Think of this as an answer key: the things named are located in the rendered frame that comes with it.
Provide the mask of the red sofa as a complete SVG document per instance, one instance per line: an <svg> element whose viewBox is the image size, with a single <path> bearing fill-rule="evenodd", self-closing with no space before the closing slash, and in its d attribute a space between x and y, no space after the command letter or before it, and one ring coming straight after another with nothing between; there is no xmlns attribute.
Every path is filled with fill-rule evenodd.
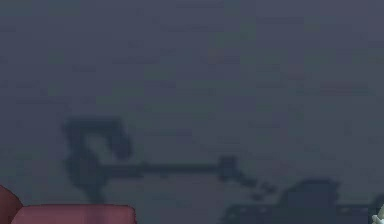
<svg viewBox="0 0 384 224"><path fill-rule="evenodd" d="M24 206L0 185L0 224L137 224L127 205L47 204Z"/></svg>

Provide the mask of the white lumpy object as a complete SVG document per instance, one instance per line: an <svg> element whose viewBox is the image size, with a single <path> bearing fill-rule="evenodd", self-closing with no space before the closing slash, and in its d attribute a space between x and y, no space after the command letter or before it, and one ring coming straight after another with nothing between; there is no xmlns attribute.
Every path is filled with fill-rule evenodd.
<svg viewBox="0 0 384 224"><path fill-rule="evenodd" d="M384 224L384 204L376 215L372 216L372 224Z"/></svg>

